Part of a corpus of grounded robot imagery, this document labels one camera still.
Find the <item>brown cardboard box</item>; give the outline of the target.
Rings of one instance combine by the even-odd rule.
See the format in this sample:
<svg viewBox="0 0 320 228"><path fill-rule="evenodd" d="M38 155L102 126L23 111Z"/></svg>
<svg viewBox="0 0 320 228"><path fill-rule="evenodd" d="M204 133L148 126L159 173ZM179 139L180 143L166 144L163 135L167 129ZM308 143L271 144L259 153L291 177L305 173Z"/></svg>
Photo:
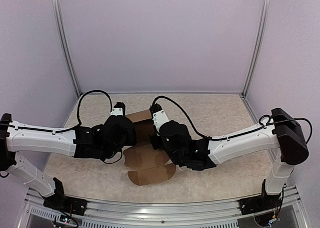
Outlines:
<svg viewBox="0 0 320 228"><path fill-rule="evenodd" d="M138 186L170 180L176 173L176 165L162 149L155 150L152 138L156 134L149 110L127 115L135 127L136 145L124 150L124 165L130 170L130 181Z"/></svg>

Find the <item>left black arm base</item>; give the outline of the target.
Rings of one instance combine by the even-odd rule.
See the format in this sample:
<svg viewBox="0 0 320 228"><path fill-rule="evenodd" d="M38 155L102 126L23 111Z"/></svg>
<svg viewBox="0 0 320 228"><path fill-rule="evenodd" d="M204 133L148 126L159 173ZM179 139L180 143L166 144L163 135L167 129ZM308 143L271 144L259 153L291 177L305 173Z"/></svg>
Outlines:
<svg viewBox="0 0 320 228"><path fill-rule="evenodd" d="M63 183L53 178L55 189L53 195L44 198L43 205L65 213L84 216L88 201L65 195Z"/></svg>

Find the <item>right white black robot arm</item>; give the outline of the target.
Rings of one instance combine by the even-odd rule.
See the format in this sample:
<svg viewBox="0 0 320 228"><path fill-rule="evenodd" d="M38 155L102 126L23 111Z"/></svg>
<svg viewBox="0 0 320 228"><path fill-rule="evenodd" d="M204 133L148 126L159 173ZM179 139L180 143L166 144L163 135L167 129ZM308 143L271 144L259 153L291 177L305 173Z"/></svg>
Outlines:
<svg viewBox="0 0 320 228"><path fill-rule="evenodd" d="M211 138L191 138L186 125L169 120L158 104L150 107L155 129L152 144L162 148L173 164L202 171L228 160L262 150L278 149L272 170L264 181L256 206L266 210L275 202L294 167L309 156L307 140L299 123L283 109L273 109L271 117L263 117L258 124L235 133Z"/></svg>

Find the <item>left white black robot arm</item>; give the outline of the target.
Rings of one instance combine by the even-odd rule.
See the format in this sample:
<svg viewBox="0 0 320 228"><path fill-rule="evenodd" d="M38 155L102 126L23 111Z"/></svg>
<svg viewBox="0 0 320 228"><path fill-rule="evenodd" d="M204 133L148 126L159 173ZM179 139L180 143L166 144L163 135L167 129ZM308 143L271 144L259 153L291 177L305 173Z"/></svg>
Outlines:
<svg viewBox="0 0 320 228"><path fill-rule="evenodd" d="M12 120L5 113L0 120L0 169L19 178L41 196L49 197L59 210L70 205L62 183L44 175L21 151L56 153L73 158L105 161L113 158L125 146L134 146L137 136L134 124L123 115L111 115L102 125L72 128L27 126Z"/></svg>

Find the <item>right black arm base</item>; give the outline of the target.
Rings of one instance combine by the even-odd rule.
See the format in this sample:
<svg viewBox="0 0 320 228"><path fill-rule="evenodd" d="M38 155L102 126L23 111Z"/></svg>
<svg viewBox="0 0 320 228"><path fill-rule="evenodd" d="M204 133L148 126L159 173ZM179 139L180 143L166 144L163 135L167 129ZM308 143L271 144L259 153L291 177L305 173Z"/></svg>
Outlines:
<svg viewBox="0 0 320 228"><path fill-rule="evenodd" d="M279 194L269 195L266 191L266 179L263 180L261 185L261 194L249 198L240 199L240 211L242 215L253 214L269 209L280 210L283 204L284 186Z"/></svg>

